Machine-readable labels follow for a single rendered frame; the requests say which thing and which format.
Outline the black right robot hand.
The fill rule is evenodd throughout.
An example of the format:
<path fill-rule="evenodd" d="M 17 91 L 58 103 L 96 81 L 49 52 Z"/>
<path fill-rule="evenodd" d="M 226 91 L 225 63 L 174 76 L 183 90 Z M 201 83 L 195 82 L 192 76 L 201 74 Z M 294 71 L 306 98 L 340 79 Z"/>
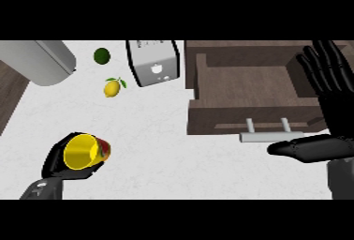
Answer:
<path fill-rule="evenodd" d="M 332 40 L 315 40 L 297 59 L 319 97 L 329 133 L 276 142 L 267 152 L 303 163 L 354 158 L 354 69 Z"/>

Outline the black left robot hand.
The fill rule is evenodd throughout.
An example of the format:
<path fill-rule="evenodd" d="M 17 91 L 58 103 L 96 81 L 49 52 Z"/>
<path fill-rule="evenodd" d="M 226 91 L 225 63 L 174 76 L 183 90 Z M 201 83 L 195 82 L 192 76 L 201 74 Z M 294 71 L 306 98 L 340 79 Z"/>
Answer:
<path fill-rule="evenodd" d="M 77 135 L 79 132 L 70 133 L 68 136 L 53 145 L 42 168 L 42 178 L 59 177 L 64 180 L 87 179 L 102 167 L 104 163 L 87 167 L 83 170 L 73 170 L 67 166 L 64 162 L 64 149 Z"/>

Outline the yellow cup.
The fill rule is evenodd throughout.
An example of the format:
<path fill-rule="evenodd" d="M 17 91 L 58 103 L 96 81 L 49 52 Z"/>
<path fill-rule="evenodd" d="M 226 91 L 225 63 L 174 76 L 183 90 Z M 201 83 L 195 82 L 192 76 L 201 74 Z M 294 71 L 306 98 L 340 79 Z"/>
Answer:
<path fill-rule="evenodd" d="M 111 144 L 90 134 L 79 134 L 64 148 L 64 163 L 76 171 L 93 167 L 111 156 Z"/>

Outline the brown wooden drawer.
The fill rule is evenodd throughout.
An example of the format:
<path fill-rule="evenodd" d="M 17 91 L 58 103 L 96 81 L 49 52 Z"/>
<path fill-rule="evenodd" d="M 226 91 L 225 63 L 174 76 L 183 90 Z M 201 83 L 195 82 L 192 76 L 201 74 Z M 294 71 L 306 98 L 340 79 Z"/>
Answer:
<path fill-rule="evenodd" d="M 254 121 L 260 132 L 282 130 L 287 119 L 294 131 L 326 129 L 315 97 L 301 97 L 285 67 L 211 67 L 197 55 L 195 99 L 188 109 L 188 134 L 238 134 Z"/>

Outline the brown wooden cabinet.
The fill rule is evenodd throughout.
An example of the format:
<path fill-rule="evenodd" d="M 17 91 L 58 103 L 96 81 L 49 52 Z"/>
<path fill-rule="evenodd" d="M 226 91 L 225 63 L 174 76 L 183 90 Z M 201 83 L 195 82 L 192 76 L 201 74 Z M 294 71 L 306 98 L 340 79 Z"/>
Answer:
<path fill-rule="evenodd" d="M 194 88 L 197 55 L 210 67 L 285 67 L 310 40 L 186 40 L 186 89 Z"/>

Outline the yellow lemon with leaves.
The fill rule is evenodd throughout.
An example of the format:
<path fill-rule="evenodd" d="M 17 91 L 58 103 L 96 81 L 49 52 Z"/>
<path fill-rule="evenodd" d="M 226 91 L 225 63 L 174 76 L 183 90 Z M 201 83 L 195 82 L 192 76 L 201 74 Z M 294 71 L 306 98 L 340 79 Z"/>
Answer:
<path fill-rule="evenodd" d="M 127 87 L 127 84 L 123 78 L 110 78 L 105 81 L 104 94 L 108 98 L 112 98 L 120 93 L 121 88 Z"/>

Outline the grey rounded appliance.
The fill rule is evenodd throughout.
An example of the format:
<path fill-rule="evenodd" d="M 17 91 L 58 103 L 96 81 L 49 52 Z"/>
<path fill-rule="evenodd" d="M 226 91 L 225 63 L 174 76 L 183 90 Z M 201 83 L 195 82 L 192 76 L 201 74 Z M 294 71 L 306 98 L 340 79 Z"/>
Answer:
<path fill-rule="evenodd" d="M 61 40 L 0 40 L 0 60 L 40 86 L 56 85 L 77 70 Z"/>

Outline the green lime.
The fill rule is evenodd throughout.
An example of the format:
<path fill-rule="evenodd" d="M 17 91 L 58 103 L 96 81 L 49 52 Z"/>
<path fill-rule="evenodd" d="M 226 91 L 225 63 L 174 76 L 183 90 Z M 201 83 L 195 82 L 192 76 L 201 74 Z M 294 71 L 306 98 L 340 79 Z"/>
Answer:
<path fill-rule="evenodd" d="M 105 65 L 111 60 L 111 53 L 105 48 L 99 48 L 95 51 L 95 61 L 101 64 Z"/>

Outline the silver toaster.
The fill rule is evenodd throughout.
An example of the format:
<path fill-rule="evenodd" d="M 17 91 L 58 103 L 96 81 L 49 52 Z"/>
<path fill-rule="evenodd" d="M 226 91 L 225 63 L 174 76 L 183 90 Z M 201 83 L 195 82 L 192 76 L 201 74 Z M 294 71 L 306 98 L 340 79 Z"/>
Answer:
<path fill-rule="evenodd" d="M 126 50 L 140 87 L 180 78 L 180 53 L 174 40 L 127 40 Z"/>

